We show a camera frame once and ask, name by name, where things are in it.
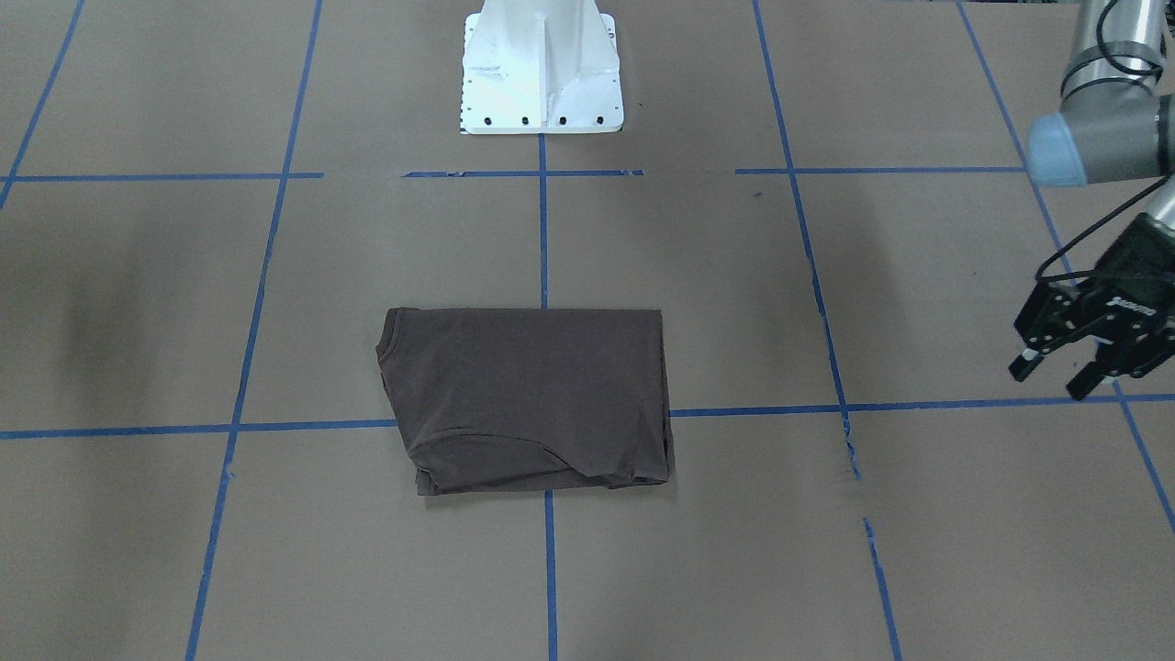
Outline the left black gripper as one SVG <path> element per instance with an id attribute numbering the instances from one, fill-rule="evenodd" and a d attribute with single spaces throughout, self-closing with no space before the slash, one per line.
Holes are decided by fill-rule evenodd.
<path id="1" fill-rule="evenodd" d="M 1025 382 L 1067 344 L 1097 339 L 1094 359 L 1080 367 L 1067 393 L 1082 402 L 1114 377 L 1143 377 L 1171 357 L 1171 232 L 1148 213 L 1137 214 L 1113 240 L 1092 271 L 1042 276 L 1013 326 L 1023 351 L 1008 364 Z"/>

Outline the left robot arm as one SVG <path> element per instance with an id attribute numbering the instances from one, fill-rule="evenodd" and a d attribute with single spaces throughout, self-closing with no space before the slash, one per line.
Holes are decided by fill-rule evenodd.
<path id="1" fill-rule="evenodd" d="M 1096 351 L 1066 389 L 1082 402 L 1122 376 L 1142 379 L 1171 357 L 1171 94 L 1159 93 L 1168 66 L 1164 1 L 1085 1 L 1079 11 L 1058 112 L 1033 122 L 1025 166 L 1034 186 L 1082 187 L 1147 180 L 1143 191 L 1092 223 L 1092 230 L 1142 204 L 1094 267 L 1050 274 L 1090 237 L 1079 232 L 1046 258 L 1013 322 L 1023 352 L 1010 375 L 1023 382 L 1067 344 Z"/>

